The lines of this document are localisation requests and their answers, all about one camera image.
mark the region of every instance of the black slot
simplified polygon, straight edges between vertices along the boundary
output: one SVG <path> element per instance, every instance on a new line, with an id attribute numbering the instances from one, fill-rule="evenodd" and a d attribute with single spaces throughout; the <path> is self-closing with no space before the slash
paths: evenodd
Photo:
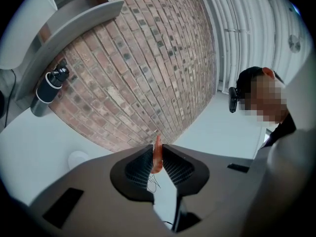
<path id="1" fill-rule="evenodd" d="M 62 228 L 82 194 L 83 191 L 81 190 L 67 189 L 51 208 L 45 212 L 43 218 L 55 227 Z"/>
<path id="2" fill-rule="evenodd" d="M 237 171 L 240 171 L 243 173 L 247 173 L 249 170 L 249 167 L 247 167 L 247 166 L 242 166 L 242 165 L 238 165 L 238 164 L 234 164 L 234 163 L 229 164 L 227 166 L 227 168 L 231 168 L 233 170 L 237 170 Z"/>

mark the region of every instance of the orange object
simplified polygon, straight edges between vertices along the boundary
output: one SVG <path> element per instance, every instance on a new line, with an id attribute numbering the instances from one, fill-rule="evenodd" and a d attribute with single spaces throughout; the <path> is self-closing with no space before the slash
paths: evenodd
<path id="1" fill-rule="evenodd" d="M 157 136 L 153 153 L 153 168 L 151 174 L 157 174 L 162 170 L 162 143 L 160 135 Z"/>

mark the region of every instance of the man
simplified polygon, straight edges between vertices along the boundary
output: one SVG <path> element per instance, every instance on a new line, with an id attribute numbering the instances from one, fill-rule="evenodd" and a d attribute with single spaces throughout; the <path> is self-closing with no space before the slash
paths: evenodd
<path id="1" fill-rule="evenodd" d="M 261 121 L 278 123 L 264 147 L 295 131 L 287 109 L 282 79 L 269 68 L 251 67 L 242 71 L 237 80 L 238 104 L 246 113 L 256 113 Z"/>

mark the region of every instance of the headset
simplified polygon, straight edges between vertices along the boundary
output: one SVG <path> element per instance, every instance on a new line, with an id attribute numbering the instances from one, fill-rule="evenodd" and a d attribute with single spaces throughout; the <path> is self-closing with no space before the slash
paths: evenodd
<path id="1" fill-rule="evenodd" d="M 228 96 L 229 96 L 229 111 L 231 113 L 234 113 L 237 108 L 237 102 L 239 100 L 239 94 L 240 89 L 237 89 L 235 87 L 230 87 L 228 90 Z"/>

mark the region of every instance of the black cable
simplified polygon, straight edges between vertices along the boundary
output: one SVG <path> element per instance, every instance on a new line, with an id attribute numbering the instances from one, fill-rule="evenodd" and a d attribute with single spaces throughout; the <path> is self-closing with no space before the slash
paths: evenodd
<path id="1" fill-rule="evenodd" d="M 161 188 L 160 187 L 160 185 L 159 185 L 159 183 L 157 182 L 157 180 L 156 180 L 156 177 L 154 176 L 154 180 L 155 180 L 155 182 L 156 182 L 156 185 L 158 185 L 159 186 L 159 188 Z"/>
<path id="2" fill-rule="evenodd" d="M 172 225 L 172 226 L 173 226 L 173 224 L 172 224 L 172 223 L 170 223 L 169 221 L 164 221 L 164 223 L 168 223 L 168 224 L 170 224 L 170 225 Z"/>
<path id="3" fill-rule="evenodd" d="M 10 95 L 9 95 L 9 98 L 8 98 L 8 104 L 6 106 L 6 114 L 5 114 L 5 123 L 4 123 L 4 127 L 6 128 L 6 123 L 8 121 L 8 112 L 9 112 L 9 106 L 10 106 L 10 100 L 11 100 L 11 96 L 12 96 L 12 93 L 13 93 L 13 90 L 14 90 L 14 87 L 15 87 L 15 84 L 16 84 L 16 75 L 15 75 L 15 72 L 13 70 L 11 70 L 12 73 L 14 74 L 14 84 L 13 84 L 13 87 L 11 89 L 11 92 L 10 92 Z"/>

